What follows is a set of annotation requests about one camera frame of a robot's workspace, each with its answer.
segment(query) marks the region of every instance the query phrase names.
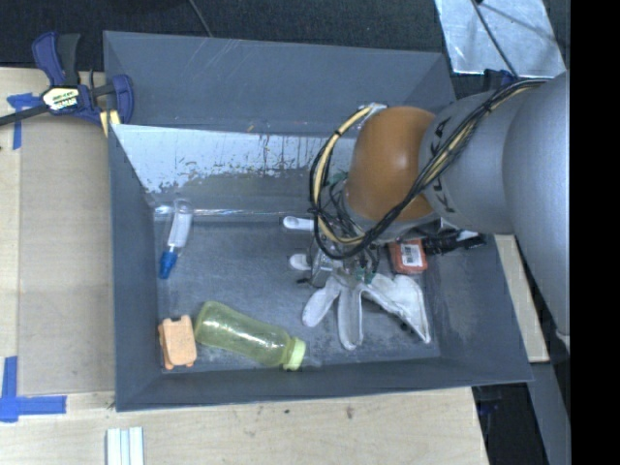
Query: blue clamp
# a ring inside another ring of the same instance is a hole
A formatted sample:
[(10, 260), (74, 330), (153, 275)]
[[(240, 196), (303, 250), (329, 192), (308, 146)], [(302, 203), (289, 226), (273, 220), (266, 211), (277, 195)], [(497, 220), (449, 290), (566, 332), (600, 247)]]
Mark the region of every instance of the blue clamp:
[[(79, 34), (59, 35), (55, 31), (48, 31), (33, 42), (32, 54), (37, 67), (46, 73), (51, 88), (71, 86), (79, 91), (77, 106), (50, 110), (50, 112), (54, 115), (69, 114), (101, 126), (102, 109), (94, 103), (91, 90), (85, 85), (79, 84), (79, 75), (76, 70), (78, 41)], [(126, 75), (118, 75), (112, 78), (112, 84), (116, 94), (115, 108), (121, 121), (127, 123), (134, 113), (134, 93), (131, 80)]]
[[(32, 95), (14, 95), (9, 101), (15, 112), (0, 117), (0, 126), (18, 123), (21, 120), (51, 113), (52, 115), (71, 115), (97, 126), (102, 125), (103, 110), (96, 98), (115, 94), (115, 102), (110, 107), (116, 109), (120, 121), (129, 123), (134, 113), (134, 93), (132, 82), (126, 75), (117, 75), (111, 82), (95, 88), (79, 83), (76, 71), (76, 49), (79, 35), (59, 35), (54, 31), (44, 33), (32, 44), (32, 54), (37, 67), (46, 73), (49, 89), (44, 91), (38, 102)], [(21, 146), (21, 126), (15, 126), (14, 148)]]
[(21, 415), (66, 414), (66, 407), (67, 396), (17, 396), (17, 357), (5, 358), (0, 421), (17, 422)]

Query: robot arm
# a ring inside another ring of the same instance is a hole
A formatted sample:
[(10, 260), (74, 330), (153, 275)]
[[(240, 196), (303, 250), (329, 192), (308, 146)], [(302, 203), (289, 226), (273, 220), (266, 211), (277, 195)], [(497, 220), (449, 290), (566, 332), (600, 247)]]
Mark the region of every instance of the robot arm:
[[(355, 260), (440, 220), (458, 230), (514, 233), (559, 334), (570, 336), (568, 98), (563, 74), (468, 97), (437, 116), (380, 110), (360, 130), (347, 178), (328, 185), (330, 150), (368, 114), (357, 112), (312, 170), (317, 244), (333, 259)], [(335, 214), (321, 202), (326, 188)]]

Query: gray bin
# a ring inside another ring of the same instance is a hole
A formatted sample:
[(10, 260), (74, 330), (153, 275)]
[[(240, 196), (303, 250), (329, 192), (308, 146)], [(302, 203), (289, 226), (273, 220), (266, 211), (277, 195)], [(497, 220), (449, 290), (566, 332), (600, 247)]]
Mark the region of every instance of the gray bin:
[[(109, 134), (119, 411), (531, 380), (492, 239), (429, 258), (418, 279), (428, 345), (370, 302), (353, 352), (338, 342), (335, 312), (312, 329), (300, 321), (313, 289), (287, 259), (311, 237), (280, 220), (307, 215), (313, 154), (361, 104), (437, 112), (452, 102), (441, 54), (110, 32), (105, 52), (107, 75), (132, 78), (137, 106), (133, 125)], [(337, 167), (348, 166), (356, 134), (340, 141)], [(176, 196), (236, 213), (197, 217), (163, 281), (156, 209)], [(195, 316), (208, 299), (301, 337), (307, 363), (284, 372), (199, 347), (193, 367), (166, 371), (157, 324)]]

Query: cable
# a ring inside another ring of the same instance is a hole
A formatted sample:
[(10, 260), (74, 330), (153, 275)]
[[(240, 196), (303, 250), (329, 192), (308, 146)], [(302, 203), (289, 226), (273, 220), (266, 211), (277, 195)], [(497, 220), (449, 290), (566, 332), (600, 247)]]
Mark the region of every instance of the cable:
[(202, 24), (202, 27), (204, 28), (204, 31), (206, 32), (206, 36), (208, 36), (209, 38), (213, 38), (213, 33), (211, 33), (211, 29), (209, 28), (209, 25), (206, 23), (206, 20), (204, 20), (204, 17), (202, 16), (202, 12), (196, 5), (196, 2), (194, 0), (187, 0), (187, 1), (192, 6), (192, 9), (194, 9), (194, 12), (198, 16), (198, 19), (201, 20), (201, 24)]
[(511, 61), (508, 59), (508, 57), (506, 56), (506, 54), (504, 53), (504, 51), (500, 47), (500, 44), (497, 43), (497, 40), (495, 39), (495, 36), (493, 36), (493, 33), (491, 33), (491, 30), (489, 29), (488, 24), (486, 23), (486, 20), (482, 16), (481, 10), (478, 8), (478, 4), (476, 3), (476, 0), (470, 0), (470, 1), (472, 2), (472, 5), (474, 6), (474, 10), (476, 11), (476, 14), (478, 14), (478, 18), (480, 19), (480, 22), (482, 23), (482, 26), (484, 26), (484, 29), (486, 30), (486, 34), (490, 38), (491, 42), (493, 42), (493, 45), (495, 46), (495, 49), (501, 55), (502, 60), (504, 60), (504, 62), (506, 63), (506, 66), (511, 71), (511, 74), (515, 78), (518, 78), (519, 74), (516, 72), (516, 69), (512, 65)]

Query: plastic bottle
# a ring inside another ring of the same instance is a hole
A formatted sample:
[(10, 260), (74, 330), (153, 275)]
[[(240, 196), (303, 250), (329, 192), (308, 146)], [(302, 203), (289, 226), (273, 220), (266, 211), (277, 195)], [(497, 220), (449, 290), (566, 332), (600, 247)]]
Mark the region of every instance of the plastic bottle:
[(266, 324), (218, 302), (207, 301), (194, 321), (196, 341), (245, 355), (267, 366), (299, 368), (306, 344), (277, 325)]

